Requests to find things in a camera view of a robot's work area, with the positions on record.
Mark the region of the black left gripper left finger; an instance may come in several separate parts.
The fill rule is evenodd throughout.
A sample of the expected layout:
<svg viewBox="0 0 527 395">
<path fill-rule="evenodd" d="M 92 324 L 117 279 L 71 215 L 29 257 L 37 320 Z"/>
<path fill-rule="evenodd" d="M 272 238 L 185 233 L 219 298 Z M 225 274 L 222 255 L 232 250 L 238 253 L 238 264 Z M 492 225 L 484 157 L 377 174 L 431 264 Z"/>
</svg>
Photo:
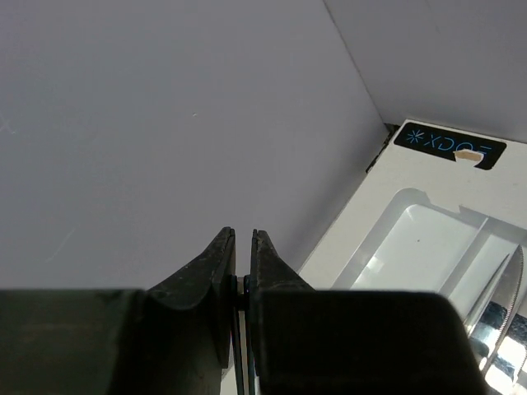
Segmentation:
<svg viewBox="0 0 527 395">
<path fill-rule="evenodd" d="M 3 290 L 2 393 L 219 393 L 235 265 L 226 227 L 149 290 Z"/>
</svg>

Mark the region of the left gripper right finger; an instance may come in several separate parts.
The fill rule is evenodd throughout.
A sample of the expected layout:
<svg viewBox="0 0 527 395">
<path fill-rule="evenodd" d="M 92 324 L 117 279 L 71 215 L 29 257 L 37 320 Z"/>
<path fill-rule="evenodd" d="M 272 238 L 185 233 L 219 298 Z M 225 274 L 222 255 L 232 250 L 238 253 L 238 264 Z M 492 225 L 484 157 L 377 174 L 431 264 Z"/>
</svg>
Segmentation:
<svg viewBox="0 0 527 395">
<path fill-rule="evenodd" d="M 316 290 L 267 232 L 251 247 L 249 326 L 263 394 L 484 394 L 462 322 L 441 295 Z"/>
</svg>

